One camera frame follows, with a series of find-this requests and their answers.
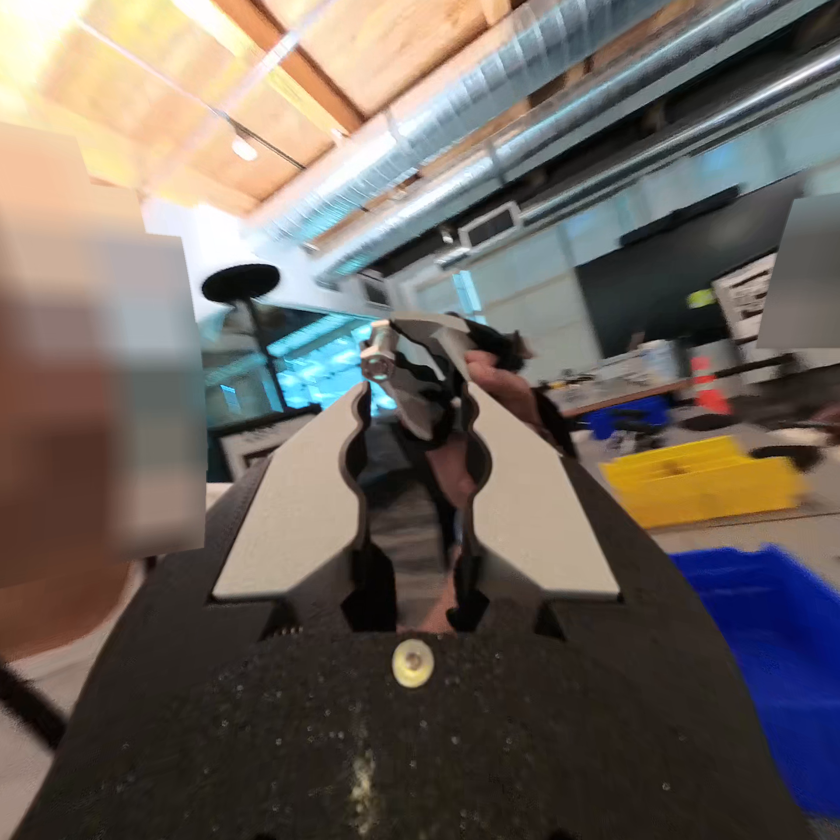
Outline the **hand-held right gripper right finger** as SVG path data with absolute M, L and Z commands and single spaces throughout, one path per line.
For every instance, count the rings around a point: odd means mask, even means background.
M 475 631 L 493 602 L 513 602 L 533 619 L 554 602 L 621 602 L 561 453 L 472 381 L 458 420 L 471 488 L 448 614 L 454 630 Z

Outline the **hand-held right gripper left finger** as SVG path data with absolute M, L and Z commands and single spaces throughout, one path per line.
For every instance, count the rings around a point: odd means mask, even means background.
M 370 423 L 363 381 L 267 460 L 213 587 L 216 602 L 263 602 L 299 628 L 337 620 L 356 632 L 396 630 L 393 564 L 371 538 L 358 481 Z

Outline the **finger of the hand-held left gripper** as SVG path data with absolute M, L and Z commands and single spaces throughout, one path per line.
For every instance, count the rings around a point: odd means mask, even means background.
M 439 313 L 394 313 L 391 325 L 405 342 L 423 349 L 413 352 L 415 363 L 428 363 L 444 378 L 457 373 L 471 380 L 466 355 L 475 343 L 466 320 Z
M 454 410 L 445 382 L 427 366 L 396 366 L 381 382 L 403 428 L 419 442 L 444 442 Z

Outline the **steel hex bolt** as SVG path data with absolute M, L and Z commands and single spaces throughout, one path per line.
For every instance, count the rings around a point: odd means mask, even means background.
M 397 350 L 398 339 L 398 333 L 394 330 L 391 321 L 381 320 L 373 322 L 371 324 L 369 338 L 360 344 L 360 363 L 362 354 L 391 354 L 395 359 L 395 373 L 399 364 L 399 353 Z

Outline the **yellow plastic bin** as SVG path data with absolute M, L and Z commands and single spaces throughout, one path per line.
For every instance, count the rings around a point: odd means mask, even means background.
M 599 468 L 625 511 L 648 530 L 788 511 L 809 492 L 790 459 L 753 458 L 732 436 L 627 455 Z

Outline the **blue plastic bin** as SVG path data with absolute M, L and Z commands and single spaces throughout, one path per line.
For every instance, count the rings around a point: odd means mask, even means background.
M 838 820 L 838 591 L 775 543 L 670 557 L 737 660 L 795 802 Z
M 653 395 L 600 408 L 583 415 L 580 423 L 594 439 L 605 442 L 616 432 L 623 432 L 626 425 L 632 431 L 638 426 L 666 427 L 669 425 L 669 410 L 667 398 Z

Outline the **person's left forearm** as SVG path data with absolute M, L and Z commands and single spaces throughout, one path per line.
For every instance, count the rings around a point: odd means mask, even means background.
M 449 621 L 448 614 L 456 609 L 457 597 L 455 587 L 455 572 L 458 560 L 453 559 L 451 569 L 442 580 L 429 611 L 420 622 L 417 631 L 420 634 L 453 635 L 456 630 Z

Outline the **person's left hand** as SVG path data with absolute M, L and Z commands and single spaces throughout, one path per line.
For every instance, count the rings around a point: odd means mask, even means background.
M 504 406 L 519 421 L 550 442 L 539 416 L 536 397 L 519 374 L 497 368 L 497 357 L 482 350 L 470 350 L 465 362 L 471 381 Z M 462 433 L 451 433 L 440 447 L 426 452 L 427 462 L 446 499 L 457 511 L 465 509 L 476 484 L 467 469 L 468 441 Z

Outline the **black-framed marker sign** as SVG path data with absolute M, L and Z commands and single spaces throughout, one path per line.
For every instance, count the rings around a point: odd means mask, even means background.
M 310 404 L 210 429 L 209 447 L 217 455 L 224 479 L 236 481 L 253 463 L 272 455 L 321 412 L 319 405 Z
M 776 254 L 771 253 L 711 282 L 735 343 L 747 343 L 758 337 L 775 260 Z

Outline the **white air vent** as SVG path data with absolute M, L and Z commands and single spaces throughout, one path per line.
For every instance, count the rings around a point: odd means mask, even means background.
M 487 243 L 495 242 L 521 228 L 520 207 L 515 202 L 508 202 L 460 227 L 458 229 L 458 241 L 461 248 L 468 250 L 481 249 Z

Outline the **cluttered work table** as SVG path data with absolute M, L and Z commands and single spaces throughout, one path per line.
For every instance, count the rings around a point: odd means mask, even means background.
M 690 372 L 678 345 L 656 340 L 602 360 L 588 371 L 567 374 L 549 383 L 544 394 L 564 417 L 573 418 L 690 388 Z

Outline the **orange traffic cone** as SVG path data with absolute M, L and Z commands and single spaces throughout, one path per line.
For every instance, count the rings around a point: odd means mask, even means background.
M 730 415 L 731 407 L 719 388 L 711 359 L 705 355 L 695 355 L 690 360 L 690 369 L 695 405 L 709 413 Z

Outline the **black lamp stand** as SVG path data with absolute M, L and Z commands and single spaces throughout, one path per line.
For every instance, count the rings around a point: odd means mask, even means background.
M 280 283 L 280 271 L 275 266 L 249 263 L 215 271 L 201 285 L 203 297 L 215 303 L 242 303 L 248 313 L 253 334 L 270 383 L 280 405 L 287 410 L 285 396 L 277 379 L 277 367 L 269 350 L 269 335 L 259 319 L 256 300 L 273 291 Z

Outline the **person's white shirt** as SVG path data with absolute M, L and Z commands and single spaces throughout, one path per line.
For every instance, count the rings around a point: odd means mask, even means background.
M 54 678 L 68 647 L 2 662 L 1 838 L 11 838 L 67 732 L 69 712 Z

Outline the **silver ventilation duct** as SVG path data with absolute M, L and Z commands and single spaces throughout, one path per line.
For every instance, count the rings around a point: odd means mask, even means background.
M 317 238 L 664 5 L 524 3 L 260 204 L 247 226 Z
M 643 44 L 457 156 L 401 202 L 378 207 L 363 222 L 345 229 L 314 261 L 315 283 L 338 286 L 345 277 L 822 5 L 719 2 L 681 15 Z

